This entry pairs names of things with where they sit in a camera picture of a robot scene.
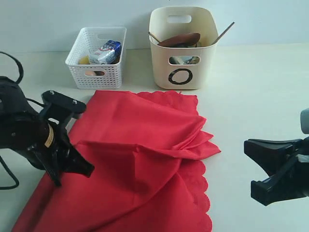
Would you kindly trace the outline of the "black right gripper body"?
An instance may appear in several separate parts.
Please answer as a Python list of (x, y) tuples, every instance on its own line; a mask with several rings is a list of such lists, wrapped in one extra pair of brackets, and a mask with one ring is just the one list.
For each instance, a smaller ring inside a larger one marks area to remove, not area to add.
[(297, 158), (291, 175), (293, 184), (293, 197), (309, 196), (309, 138), (302, 140), (299, 147), (295, 147), (292, 153)]

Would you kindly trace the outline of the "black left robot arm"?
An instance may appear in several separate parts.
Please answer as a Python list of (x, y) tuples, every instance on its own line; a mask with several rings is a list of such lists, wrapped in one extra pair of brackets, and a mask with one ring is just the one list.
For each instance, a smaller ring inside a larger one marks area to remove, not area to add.
[(53, 90), (44, 92), (42, 100), (37, 112), (18, 84), (0, 78), (0, 147), (45, 170), (56, 186), (61, 186), (61, 173), (90, 177), (94, 165), (74, 148), (66, 130), (71, 119), (86, 111), (86, 104)]

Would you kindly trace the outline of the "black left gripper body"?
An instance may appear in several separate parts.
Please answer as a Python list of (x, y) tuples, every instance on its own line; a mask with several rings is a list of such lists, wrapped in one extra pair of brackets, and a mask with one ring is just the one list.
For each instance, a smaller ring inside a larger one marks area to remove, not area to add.
[(62, 172), (61, 153), (69, 145), (67, 130), (62, 130), (55, 119), (41, 119), (34, 110), (0, 112), (1, 149), (18, 153), (37, 169), (45, 170), (36, 158), (36, 151), (43, 154), (56, 152), (59, 172)]

